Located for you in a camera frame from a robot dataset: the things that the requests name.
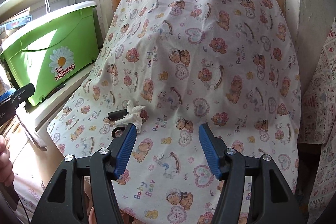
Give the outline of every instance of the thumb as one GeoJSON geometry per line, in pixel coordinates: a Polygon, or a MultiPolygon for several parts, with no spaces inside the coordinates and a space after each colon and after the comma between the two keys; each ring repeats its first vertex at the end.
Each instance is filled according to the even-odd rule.
{"type": "Polygon", "coordinates": [[[6,150],[6,141],[5,138],[0,135],[0,153],[6,150]]]}

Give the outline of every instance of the green storage box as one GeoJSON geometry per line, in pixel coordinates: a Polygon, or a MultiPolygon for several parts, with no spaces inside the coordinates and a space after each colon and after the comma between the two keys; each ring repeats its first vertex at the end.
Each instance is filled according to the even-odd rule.
{"type": "Polygon", "coordinates": [[[97,59],[93,1],[67,6],[28,23],[0,47],[20,87],[35,86],[35,106],[55,87],[97,59]]]}

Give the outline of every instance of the silver screw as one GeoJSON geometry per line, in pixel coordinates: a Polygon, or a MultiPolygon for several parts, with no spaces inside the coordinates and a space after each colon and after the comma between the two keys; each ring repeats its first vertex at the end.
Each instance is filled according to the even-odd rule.
{"type": "Polygon", "coordinates": [[[266,161],[270,161],[272,159],[272,157],[268,154],[263,155],[262,158],[266,161]]]}
{"type": "Polygon", "coordinates": [[[65,161],[72,161],[73,158],[74,158],[73,155],[66,155],[66,156],[64,157],[64,160],[65,160],[65,161]]]}
{"type": "Polygon", "coordinates": [[[234,155],[236,153],[236,150],[234,150],[233,148],[228,148],[226,150],[226,153],[228,153],[229,155],[234,155]]]}
{"type": "Polygon", "coordinates": [[[102,155],[105,155],[105,154],[107,154],[108,152],[109,152],[109,149],[106,148],[106,147],[104,147],[104,148],[102,148],[101,150],[99,150],[99,153],[102,154],[102,155]]]}

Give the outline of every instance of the white lid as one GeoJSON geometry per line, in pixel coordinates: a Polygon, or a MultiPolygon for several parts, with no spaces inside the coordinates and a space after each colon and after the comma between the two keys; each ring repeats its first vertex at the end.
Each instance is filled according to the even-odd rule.
{"type": "Polygon", "coordinates": [[[41,17],[27,23],[22,28],[17,30],[14,34],[9,36],[0,46],[0,54],[2,54],[8,47],[10,47],[20,37],[22,37],[23,35],[25,35],[26,33],[30,32],[30,31],[34,30],[35,28],[40,27],[43,24],[45,24],[47,22],[50,22],[55,18],[64,16],[64,15],[66,15],[68,13],[71,13],[71,12],[74,12],[76,10],[81,10],[81,9],[84,9],[84,8],[96,7],[96,6],[97,6],[97,4],[94,1],[84,1],[84,2],[81,2],[81,3],[77,3],[77,4],[74,4],[74,5],[63,7],[61,9],[55,10],[51,13],[48,13],[44,16],[41,16],[41,17]]]}

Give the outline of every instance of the human hand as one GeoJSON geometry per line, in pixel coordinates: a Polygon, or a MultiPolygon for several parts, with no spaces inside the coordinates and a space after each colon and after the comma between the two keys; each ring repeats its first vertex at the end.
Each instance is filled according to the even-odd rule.
{"type": "Polygon", "coordinates": [[[7,187],[14,181],[13,164],[9,160],[10,155],[5,138],[0,135],[0,182],[7,187]]]}

